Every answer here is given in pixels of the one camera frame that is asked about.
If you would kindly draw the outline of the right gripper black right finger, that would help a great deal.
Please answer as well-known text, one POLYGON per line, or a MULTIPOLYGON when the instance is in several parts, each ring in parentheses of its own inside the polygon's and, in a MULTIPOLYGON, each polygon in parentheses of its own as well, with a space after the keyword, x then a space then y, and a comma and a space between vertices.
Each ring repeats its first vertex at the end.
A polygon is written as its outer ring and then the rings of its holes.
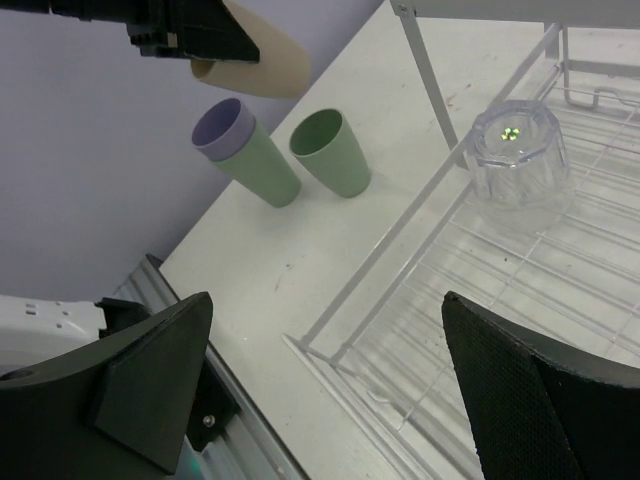
POLYGON ((636 479, 639 371, 446 293, 441 314, 487 479, 636 479))

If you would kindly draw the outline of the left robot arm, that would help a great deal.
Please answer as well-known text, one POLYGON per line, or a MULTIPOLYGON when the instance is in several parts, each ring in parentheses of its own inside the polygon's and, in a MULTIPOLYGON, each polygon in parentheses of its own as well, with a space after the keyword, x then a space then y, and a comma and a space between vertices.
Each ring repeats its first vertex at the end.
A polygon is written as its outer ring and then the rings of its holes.
MULTIPOLYGON (((144 57, 241 61, 260 50, 222 1, 3 1, 8 11, 126 27, 144 57)), ((1 297, 1 372, 43 362, 99 339, 108 328, 91 302, 1 297)))

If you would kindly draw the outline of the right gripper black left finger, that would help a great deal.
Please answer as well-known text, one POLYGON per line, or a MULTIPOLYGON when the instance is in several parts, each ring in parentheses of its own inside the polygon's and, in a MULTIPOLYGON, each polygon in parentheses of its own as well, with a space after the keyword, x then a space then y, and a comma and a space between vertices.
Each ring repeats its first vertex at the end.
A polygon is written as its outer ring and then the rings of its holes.
POLYGON ((4 479, 175 473, 205 359, 210 296, 1 378, 4 479))

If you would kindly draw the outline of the beige plastic cup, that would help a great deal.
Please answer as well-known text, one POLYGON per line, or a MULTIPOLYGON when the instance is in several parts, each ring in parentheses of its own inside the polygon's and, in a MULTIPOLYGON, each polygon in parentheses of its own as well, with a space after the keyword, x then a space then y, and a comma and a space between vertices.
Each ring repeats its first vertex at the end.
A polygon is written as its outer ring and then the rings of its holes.
POLYGON ((311 84, 311 62, 307 52, 288 34, 262 16, 226 1, 243 30, 257 45, 256 63, 193 60, 194 78, 204 84, 266 98, 293 99, 302 96, 311 84))

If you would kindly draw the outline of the lavender plastic cup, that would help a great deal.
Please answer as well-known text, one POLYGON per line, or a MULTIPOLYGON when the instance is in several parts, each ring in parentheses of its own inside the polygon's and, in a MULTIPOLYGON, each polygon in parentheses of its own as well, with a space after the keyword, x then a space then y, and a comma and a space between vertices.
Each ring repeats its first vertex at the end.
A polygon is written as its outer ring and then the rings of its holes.
POLYGON ((192 145, 213 162, 238 153, 256 128, 256 118, 238 98, 228 98, 211 107, 195 125, 192 145))

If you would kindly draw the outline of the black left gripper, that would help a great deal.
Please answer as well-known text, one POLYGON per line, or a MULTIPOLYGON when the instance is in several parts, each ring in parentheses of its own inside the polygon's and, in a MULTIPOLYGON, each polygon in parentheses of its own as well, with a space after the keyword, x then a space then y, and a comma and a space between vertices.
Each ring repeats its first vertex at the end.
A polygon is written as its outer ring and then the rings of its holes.
POLYGON ((53 14, 126 24, 144 57, 256 63, 260 50, 221 1, 52 0, 53 14))

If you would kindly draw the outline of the large green plastic cup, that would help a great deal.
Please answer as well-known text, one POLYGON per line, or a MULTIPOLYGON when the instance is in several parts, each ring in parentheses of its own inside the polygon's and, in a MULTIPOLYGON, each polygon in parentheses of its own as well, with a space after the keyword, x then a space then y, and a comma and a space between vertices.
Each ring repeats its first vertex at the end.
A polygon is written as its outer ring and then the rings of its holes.
POLYGON ((246 144, 214 165, 274 208, 292 203, 301 181, 260 122, 246 144))

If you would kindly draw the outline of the clear faceted glass cup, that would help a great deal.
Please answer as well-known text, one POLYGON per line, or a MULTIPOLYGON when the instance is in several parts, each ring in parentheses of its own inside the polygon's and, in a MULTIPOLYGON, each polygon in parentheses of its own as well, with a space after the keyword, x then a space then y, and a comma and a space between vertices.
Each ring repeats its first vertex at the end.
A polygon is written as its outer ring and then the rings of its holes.
POLYGON ((465 139, 476 198, 490 212, 558 213, 571 164, 558 118, 539 100, 506 100, 480 113, 465 139))

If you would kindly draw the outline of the small green plastic cup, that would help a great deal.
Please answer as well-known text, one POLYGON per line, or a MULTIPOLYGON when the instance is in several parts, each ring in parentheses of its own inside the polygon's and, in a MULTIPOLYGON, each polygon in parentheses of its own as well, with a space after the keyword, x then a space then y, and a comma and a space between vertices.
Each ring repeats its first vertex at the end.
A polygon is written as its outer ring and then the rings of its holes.
POLYGON ((293 131, 289 149, 321 184, 342 198, 353 198, 370 185, 372 174, 361 146, 343 113, 323 109, 293 131))

